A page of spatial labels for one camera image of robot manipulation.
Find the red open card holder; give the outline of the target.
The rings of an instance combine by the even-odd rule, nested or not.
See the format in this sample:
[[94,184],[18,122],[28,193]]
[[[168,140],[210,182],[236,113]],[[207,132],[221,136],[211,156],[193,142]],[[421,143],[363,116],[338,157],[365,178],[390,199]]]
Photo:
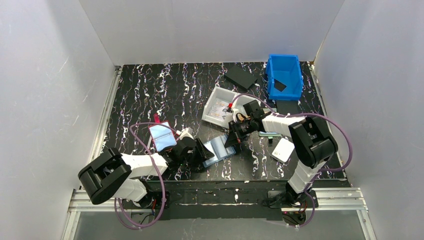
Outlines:
[[161,152],[177,145],[177,141],[173,131],[168,128],[168,121],[161,121],[157,113],[153,115],[154,122],[159,124],[150,125],[148,127],[152,141],[157,152]]

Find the white cards in tray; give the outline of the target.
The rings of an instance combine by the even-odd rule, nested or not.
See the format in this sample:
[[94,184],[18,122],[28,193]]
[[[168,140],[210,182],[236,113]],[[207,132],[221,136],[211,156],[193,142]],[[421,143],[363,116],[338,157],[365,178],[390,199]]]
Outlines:
[[228,108],[228,105],[229,103],[227,101],[216,98],[212,101],[212,105],[207,115],[209,117],[223,121],[226,117],[226,109]]

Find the black card in bin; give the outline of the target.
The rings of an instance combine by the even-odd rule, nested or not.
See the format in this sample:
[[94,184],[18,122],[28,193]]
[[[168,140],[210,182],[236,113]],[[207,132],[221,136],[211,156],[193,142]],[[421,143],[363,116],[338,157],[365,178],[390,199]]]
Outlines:
[[284,83],[278,81],[277,79],[274,79],[273,87],[279,92],[283,92],[287,88],[287,86]]

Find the black flat sleeve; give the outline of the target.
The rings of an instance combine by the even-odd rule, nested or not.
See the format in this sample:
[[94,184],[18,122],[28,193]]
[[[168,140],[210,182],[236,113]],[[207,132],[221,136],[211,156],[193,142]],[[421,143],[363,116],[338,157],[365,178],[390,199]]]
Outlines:
[[298,101],[295,100],[277,100],[276,109],[277,112],[282,115],[294,115],[301,112]]

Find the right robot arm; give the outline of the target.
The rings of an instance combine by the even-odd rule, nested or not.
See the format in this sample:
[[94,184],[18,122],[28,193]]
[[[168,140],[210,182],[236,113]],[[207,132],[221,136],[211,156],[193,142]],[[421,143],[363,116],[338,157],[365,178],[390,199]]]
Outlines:
[[231,120],[226,148],[240,144],[252,132],[278,133],[291,138],[298,163],[293,176],[285,185],[283,199],[297,202],[308,194],[315,177],[333,155],[338,144],[330,133],[329,119],[316,113],[284,116],[276,112],[264,112],[256,100],[243,105],[246,112],[241,120]]

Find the black box on table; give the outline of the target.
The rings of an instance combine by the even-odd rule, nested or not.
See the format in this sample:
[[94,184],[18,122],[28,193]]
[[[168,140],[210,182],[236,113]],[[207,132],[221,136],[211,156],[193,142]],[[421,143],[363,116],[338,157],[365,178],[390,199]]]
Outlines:
[[243,70],[237,65],[234,65],[229,68],[224,74],[224,78],[244,90],[248,90],[258,80],[258,77],[256,75]]

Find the green open card holder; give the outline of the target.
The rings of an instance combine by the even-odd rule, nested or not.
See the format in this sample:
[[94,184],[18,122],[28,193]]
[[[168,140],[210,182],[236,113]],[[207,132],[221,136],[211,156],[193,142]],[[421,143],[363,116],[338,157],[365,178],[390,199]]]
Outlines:
[[273,140],[276,138],[280,138],[282,135],[277,133],[277,132],[263,132],[260,131],[258,133],[259,137],[261,138],[266,138],[268,140],[268,144],[272,145],[273,144]]

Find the blue plastic bin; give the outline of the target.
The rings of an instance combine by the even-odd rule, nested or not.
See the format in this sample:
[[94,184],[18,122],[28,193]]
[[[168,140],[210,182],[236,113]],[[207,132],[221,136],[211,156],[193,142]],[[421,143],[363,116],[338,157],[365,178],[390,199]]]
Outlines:
[[[270,54],[265,74],[267,76],[267,93],[270,100],[298,101],[303,92],[303,76],[297,55]],[[274,88],[274,79],[286,85],[282,92]]]

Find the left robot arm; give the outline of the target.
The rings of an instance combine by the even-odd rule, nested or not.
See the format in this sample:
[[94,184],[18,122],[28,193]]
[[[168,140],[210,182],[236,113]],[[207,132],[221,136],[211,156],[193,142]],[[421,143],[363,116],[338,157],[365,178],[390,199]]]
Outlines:
[[178,136],[175,145],[145,155],[124,154],[111,147],[79,171],[77,177],[92,204],[99,205],[111,198],[139,202],[149,192],[141,177],[161,177],[167,168],[197,167],[215,157],[200,139],[192,137],[189,128],[178,131],[164,123],[159,126]]

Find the blue leather card holder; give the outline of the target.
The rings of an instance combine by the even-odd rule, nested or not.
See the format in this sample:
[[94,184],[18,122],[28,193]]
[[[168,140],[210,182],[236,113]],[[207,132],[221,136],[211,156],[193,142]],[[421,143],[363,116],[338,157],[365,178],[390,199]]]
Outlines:
[[221,135],[204,144],[206,149],[214,154],[213,157],[208,158],[203,162],[203,166],[205,168],[236,154],[236,150],[233,146],[225,147],[227,139],[227,135]]

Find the white divided plastic tray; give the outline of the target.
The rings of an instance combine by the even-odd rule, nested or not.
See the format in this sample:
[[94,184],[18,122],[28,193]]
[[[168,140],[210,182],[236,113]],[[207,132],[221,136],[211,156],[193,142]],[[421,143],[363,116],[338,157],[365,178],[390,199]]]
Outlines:
[[[243,105],[251,101],[261,102],[256,98],[247,95],[241,95],[238,92],[230,91],[216,86],[208,98],[202,113],[202,120],[216,126],[228,129],[229,122],[236,120],[236,113],[247,115]],[[232,104],[232,112],[227,112],[229,104],[238,97]]]

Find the white power bank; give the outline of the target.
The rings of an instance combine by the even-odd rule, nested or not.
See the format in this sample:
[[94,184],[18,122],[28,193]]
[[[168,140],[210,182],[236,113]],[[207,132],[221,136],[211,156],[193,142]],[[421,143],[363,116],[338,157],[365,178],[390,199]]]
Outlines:
[[272,151],[271,156],[281,163],[286,163],[290,159],[294,149],[295,146],[291,141],[281,138]]

